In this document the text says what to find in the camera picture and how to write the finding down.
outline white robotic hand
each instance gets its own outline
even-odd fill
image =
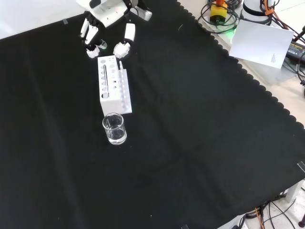
[[[101,32],[101,29],[106,29],[114,24],[131,9],[134,10],[132,12],[136,12],[140,18],[146,21],[152,16],[143,0],[77,0],[77,2],[89,12],[81,28],[80,38],[87,49],[88,56],[91,58],[99,55],[99,48],[107,48],[107,43],[98,39],[97,34]],[[134,36],[135,25],[127,24],[125,38],[133,41]],[[129,49],[130,44],[127,42],[118,44],[116,53],[118,56],[124,57]]]
[[[125,57],[130,50],[130,44],[134,41],[135,37],[135,24],[127,23],[126,24],[126,30],[125,30],[125,44],[122,44],[121,42],[118,43],[113,50],[113,54],[116,56],[116,58],[120,59]]]

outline white paper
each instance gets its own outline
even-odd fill
[[[281,68],[294,32],[240,20],[230,56]]]

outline black cloth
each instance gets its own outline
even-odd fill
[[[136,23],[121,146],[83,15],[0,41],[1,228],[215,229],[304,177],[303,126],[175,0],[146,2],[101,37],[111,55]]]

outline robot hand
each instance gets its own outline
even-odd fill
[[[129,11],[146,21],[149,21],[152,16],[143,0],[77,0],[77,2],[89,12],[81,28],[80,38],[91,58],[99,55],[100,48],[107,48],[107,43],[98,38],[99,31],[104,31]]]

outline orange cable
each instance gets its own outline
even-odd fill
[[[257,216],[257,218],[258,218],[259,223],[261,224],[262,229],[264,229],[264,226],[263,226],[263,224],[262,224],[262,222],[261,222],[261,219],[260,219],[259,216],[258,216],[258,213],[257,213],[257,209],[256,209],[256,208],[255,208],[255,213],[256,213],[256,216]]]
[[[267,0],[264,0],[264,5],[265,5],[265,8],[266,8],[266,12],[265,12],[265,15],[270,15],[274,12],[274,9],[269,9],[268,6],[267,6]]]

